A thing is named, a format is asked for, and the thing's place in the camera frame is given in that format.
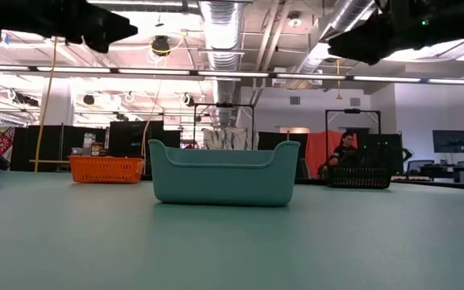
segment monitor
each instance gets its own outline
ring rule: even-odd
[[[433,130],[434,153],[464,153],[464,130]]]

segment table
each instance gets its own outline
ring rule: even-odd
[[[0,289],[464,289],[464,190],[296,185],[263,209],[0,172]]]

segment ductwork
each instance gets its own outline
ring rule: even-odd
[[[373,5],[374,0],[338,0],[320,40],[350,30]],[[317,44],[294,72],[314,73],[324,60],[323,55],[327,56],[328,53],[323,51],[323,46]]]
[[[206,47],[211,49],[240,49],[242,13],[245,3],[237,2],[200,2],[201,15],[205,20]],[[238,69],[240,56],[229,52],[211,52],[208,54],[212,70],[234,71]],[[234,81],[213,81],[215,102],[236,102]],[[221,126],[230,121],[229,110],[219,110]]]
[[[194,1],[143,1],[143,0],[88,0],[90,4],[114,12],[158,12],[199,15],[198,3]]]

